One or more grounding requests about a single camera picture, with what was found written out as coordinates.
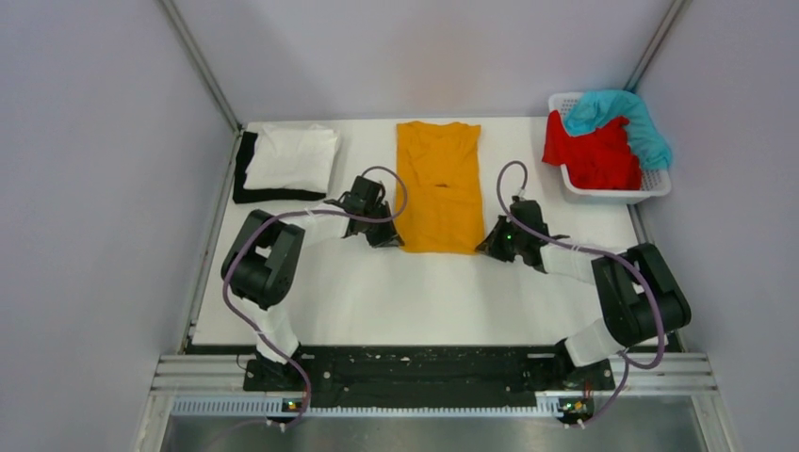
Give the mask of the yellow t shirt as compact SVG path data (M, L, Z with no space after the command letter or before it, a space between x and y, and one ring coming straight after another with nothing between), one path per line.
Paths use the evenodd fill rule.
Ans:
M481 127L462 122L399 123L395 220L409 253L474 254L485 238L480 180Z

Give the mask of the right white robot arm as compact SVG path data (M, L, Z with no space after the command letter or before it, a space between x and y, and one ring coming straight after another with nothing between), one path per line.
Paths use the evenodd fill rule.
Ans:
M540 273L595 288L601 317L556 345L552 374L565 388L587 380L591 365L648 339L656 339L658 349L641 367L656 367L666 334L692 320L689 302L655 245L613 251L552 235L540 205L532 200L515 197L476 251L500 262L520 259Z

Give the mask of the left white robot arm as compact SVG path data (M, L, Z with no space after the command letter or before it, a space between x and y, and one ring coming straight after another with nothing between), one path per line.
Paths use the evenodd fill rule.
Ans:
M256 357L278 388L290 389L302 377L295 356L301 341L284 304L302 251L357 235L372 248L401 246L385 196L384 184L359 175L337 199L277 215L255 209L242 223L221 265L222 300L253 332Z

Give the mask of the folded white t shirt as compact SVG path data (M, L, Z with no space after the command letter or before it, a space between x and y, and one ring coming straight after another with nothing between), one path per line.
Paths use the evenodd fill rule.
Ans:
M304 128L263 125L244 187L327 192L339 141L337 131L319 124Z

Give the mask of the red t shirt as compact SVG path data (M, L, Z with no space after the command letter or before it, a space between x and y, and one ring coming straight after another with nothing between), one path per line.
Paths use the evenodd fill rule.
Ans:
M566 166L574 186L583 189L639 190L642 169L631 151L625 127L629 120L617 117L587 135L567 134L561 115L547 117L542 161Z

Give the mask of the folded black t shirt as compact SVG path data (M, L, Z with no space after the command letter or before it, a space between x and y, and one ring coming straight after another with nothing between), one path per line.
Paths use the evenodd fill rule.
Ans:
M270 201L315 202L323 200L327 193L293 188L246 189L247 167L253 160L257 134L244 132L236 152L232 200L235 204Z

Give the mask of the white plastic basket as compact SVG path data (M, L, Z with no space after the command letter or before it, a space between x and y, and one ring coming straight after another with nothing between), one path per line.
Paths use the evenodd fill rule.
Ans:
M581 91L554 93L547 100L550 112L564 118L583 96ZM560 166L561 192L568 202L582 204L634 205L649 198L666 196L672 189L667 169L644 170L639 190L583 189L574 186L566 166Z

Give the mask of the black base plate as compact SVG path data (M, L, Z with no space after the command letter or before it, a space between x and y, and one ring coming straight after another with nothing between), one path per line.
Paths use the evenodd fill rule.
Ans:
M308 390L313 408L528 408L545 391L612 391L608 360L575 367L558 347L301 346L294 363L256 357L247 392Z

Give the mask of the aluminium frame rail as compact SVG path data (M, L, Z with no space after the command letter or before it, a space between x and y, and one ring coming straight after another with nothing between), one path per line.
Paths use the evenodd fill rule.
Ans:
M556 420L566 391L529 408L319 409L283 429L289 393L243 388L233 355L166 355L156 367L137 451L735 451L716 378L702 353L632 369L587 427Z

